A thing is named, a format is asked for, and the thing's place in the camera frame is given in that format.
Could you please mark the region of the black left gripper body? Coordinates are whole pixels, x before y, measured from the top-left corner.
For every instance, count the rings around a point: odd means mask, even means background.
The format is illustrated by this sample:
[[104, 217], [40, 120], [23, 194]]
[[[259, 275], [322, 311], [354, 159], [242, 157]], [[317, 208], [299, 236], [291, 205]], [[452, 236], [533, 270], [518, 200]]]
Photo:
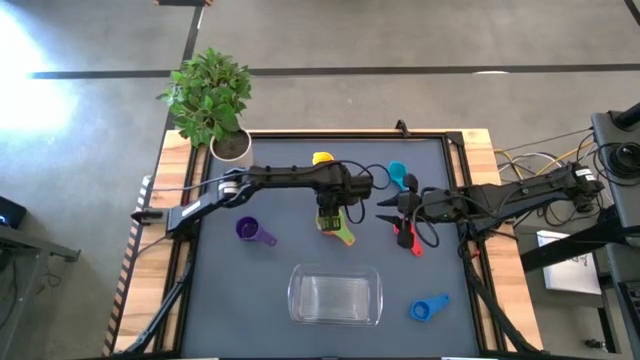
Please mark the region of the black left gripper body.
[[316, 203], [318, 206], [317, 216], [319, 218], [338, 218], [341, 207], [348, 205], [350, 196], [336, 192], [318, 192]]

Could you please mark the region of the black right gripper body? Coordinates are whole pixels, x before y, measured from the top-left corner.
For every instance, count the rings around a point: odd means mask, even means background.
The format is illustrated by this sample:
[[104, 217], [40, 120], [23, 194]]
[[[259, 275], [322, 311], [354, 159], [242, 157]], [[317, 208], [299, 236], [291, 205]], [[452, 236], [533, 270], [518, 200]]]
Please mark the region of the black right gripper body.
[[425, 187], [418, 192], [418, 180], [413, 174], [402, 177], [405, 190], [397, 194], [397, 210], [402, 215], [400, 232], [414, 234], [430, 248], [440, 245], [436, 223], [453, 223], [468, 214], [468, 206], [459, 194], [447, 189]]

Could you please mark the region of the teal measuring cup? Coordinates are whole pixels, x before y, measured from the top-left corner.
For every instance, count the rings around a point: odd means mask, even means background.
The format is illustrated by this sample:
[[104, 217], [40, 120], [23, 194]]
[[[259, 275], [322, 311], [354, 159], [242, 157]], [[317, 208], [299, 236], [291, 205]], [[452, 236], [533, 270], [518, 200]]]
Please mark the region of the teal measuring cup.
[[391, 181], [401, 190], [407, 191], [408, 187], [404, 183], [405, 176], [409, 174], [407, 166], [399, 161], [390, 161], [387, 170]]

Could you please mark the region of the red measuring cup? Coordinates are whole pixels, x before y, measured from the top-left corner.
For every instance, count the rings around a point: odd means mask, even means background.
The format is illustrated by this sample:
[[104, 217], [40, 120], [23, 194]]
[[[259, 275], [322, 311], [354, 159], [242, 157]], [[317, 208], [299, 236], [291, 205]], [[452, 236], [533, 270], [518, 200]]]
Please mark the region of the red measuring cup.
[[423, 249], [420, 241], [417, 239], [413, 225], [410, 225], [408, 228], [395, 226], [394, 233], [396, 234], [396, 243], [398, 246], [408, 249], [416, 257], [423, 255]]

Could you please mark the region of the purple measuring cup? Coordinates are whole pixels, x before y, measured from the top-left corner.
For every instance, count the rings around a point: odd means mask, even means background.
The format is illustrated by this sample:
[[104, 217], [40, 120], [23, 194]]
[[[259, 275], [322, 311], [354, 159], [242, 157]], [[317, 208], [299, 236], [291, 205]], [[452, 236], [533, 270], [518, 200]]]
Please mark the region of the purple measuring cup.
[[271, 247], [277, 244], [277, 239], [253, 217], [247, 216], [238, 220], [235, 231], [237, 236], [245, 242], [259, 242]]

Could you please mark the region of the blue measuring cup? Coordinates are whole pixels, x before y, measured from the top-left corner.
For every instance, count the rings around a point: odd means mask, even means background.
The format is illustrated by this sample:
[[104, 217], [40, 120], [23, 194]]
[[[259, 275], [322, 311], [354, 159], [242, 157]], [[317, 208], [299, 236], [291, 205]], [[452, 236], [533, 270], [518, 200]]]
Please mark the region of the blue measuring cup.
[[439, 294], [416, 300], [410, 307], [409, 315], [413, 320], [428, 322], [435, 314], [446, 308], [449, 303], [450, 297], [448, 294]]

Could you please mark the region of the clear plastic basket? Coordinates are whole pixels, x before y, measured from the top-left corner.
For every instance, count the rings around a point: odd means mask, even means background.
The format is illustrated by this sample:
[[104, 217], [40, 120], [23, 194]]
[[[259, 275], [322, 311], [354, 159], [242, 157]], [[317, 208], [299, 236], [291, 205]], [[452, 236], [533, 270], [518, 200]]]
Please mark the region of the clear plastic basket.
[[376, 326], [384, 307], [381, 276], [368, 266], [298, 264], [287, 296], [290, 317], [301, 324]]

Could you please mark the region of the white plant pot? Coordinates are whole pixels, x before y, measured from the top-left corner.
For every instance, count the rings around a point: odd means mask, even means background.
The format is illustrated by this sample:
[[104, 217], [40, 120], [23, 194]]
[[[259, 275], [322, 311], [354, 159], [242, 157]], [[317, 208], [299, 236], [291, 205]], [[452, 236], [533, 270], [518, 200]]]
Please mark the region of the white plant pot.
[[227, 166], [250, 167], [254, 164], [253, 142], [249, 132], [241, 128], [223, 140], [213, 137], [209, 142], [212, 156]]

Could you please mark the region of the black diagonal support bar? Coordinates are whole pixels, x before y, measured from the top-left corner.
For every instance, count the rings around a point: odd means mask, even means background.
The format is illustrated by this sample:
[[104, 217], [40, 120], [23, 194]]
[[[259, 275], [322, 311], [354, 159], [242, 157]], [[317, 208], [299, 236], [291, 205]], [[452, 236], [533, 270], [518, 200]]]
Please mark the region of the black diagonal support bar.
[[626, 245], [626, 229], [618, 221], [608, 220], [570, 236], [541, 245], [520, 256], [523, 270], [555, 265], [585, 255], [609, 244]]

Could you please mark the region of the white board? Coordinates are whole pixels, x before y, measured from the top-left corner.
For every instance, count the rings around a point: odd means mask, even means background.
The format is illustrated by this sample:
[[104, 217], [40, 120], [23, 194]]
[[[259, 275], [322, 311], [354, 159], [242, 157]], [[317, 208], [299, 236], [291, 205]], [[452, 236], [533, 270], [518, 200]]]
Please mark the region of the white board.
[[578, 255], [569, 260], [542, 269], [548, 290], [567, 291], [589, 295], [602, 293], [592, 253]]

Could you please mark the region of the black equipment cart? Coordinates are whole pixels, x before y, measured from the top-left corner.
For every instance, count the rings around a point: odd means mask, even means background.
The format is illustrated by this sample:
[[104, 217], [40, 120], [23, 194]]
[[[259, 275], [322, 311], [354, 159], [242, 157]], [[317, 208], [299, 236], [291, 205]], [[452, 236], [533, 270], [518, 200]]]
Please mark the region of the black equipment cart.
[[598, 144], [595, 160], [609, 182], [626, 245], [609, 245], [613, 286], [632, 349], [640, 360], [640, 102], [591, 117]]

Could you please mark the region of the black white striped edge strip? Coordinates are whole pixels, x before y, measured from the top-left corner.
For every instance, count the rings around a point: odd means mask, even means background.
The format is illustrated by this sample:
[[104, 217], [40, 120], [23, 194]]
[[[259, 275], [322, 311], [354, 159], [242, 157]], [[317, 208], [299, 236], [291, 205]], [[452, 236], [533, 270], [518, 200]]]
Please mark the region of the black white striped edge strip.
[[118, 338], [118, 332], [124, 314], [126, 299], [133, 274], [133, 268], [135, 264], [134, 257], [140, 244], [140, 235], [138, 234], [140, 228], [141, 224], [134, 220], [129, 230], [124, 258], [120, 268], [112, 310], [110, 313], [102, 349], [103, 357], [107, 357], [114, 353], [115, 344]]

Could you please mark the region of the grey metal stand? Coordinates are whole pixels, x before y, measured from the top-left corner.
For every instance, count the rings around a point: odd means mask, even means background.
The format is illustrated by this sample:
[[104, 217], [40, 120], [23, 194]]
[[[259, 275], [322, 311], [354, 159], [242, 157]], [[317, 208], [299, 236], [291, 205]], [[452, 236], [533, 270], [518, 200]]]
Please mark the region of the grey metal stand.
[[0, 318], [0, 360], [7, 360], [15, 332], [45, 275], [49, 258], [57, 256], [66, 262], [76, 262], [81, 251], [5, 226], [0, 226], [0, 249], [2, 248], [7, 249], [13, 259], [10, 269], [14, 270], [14, 295], [5, 317]]

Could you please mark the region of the black device with blue light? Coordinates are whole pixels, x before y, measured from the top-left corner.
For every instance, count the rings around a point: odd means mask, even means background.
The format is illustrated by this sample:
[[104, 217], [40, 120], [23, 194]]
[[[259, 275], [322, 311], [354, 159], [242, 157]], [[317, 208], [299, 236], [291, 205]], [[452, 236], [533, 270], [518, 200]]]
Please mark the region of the black device with blue light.
[[3, 196], [0, 196], [0, 225], [18, 229], [25, 216], [27, 209]]

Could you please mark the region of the black metal table frame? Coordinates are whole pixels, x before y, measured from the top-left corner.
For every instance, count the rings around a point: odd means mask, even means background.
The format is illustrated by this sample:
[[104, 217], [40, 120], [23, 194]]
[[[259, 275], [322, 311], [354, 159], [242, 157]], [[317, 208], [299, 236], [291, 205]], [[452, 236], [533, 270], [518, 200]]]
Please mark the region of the black metal table frame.
[[[253, 144], [260, 139], [308, 140], [392, 140], [418, 141], [434, 139], [441, 142], [450, 184], [444, 189], [454, 190], [465, 185], [481, 184], [482, 161], [491, 161], [493, 152], [486, 131], [414, 130], [403, 138], [397, 130], [259, 130], [253, 133]], [[226, 165], [213, 158], [205, 148], [194, 149], [177, 132], [166, 134], [159, 164], [153, 179], [146, 187], [143, 208], [172, 208], [186, 206], [206, 193], [218, 192], [215, 178], [222, 175]], [[369, 167], [353, 173], [370, 175]], [[206, 215], [182, 234], [172, 238], [165, 234], [163, 223], [141, 224], [138, 232], [140, 244], [136, 251], [133, 274], [126, 299], [114, 353], [118, 358], [169, 359], [218, 358], [220, 360], [419, 360], [441, 357], [285, 357], [285, 358], [222, 358], [186, 357], [182, 353], [184, 330], [193, 284], [194, 265], [200, 239], [200, 230]], [[490, 359], [512, 355], [515, 346], [504, 339], [503, 327], [498, 325], [470, 285], [469, 278], [481, 272], [492, 300], [503, 307], [518, 331], [534, 347], [541, 345], [540, 335], [528, 289], [525, 285], [513, 288], [510, 294], [519, 300], [518, 306], [508, 304], [508, 295], [497, 287], [495, 271], [497, 259], [487, 246], [471, 264], [464, 263], [463, 252], [457, 245], [457, 254], [463, 266], [469, 305], [473, 315], [478, 352], [470, 358]]]

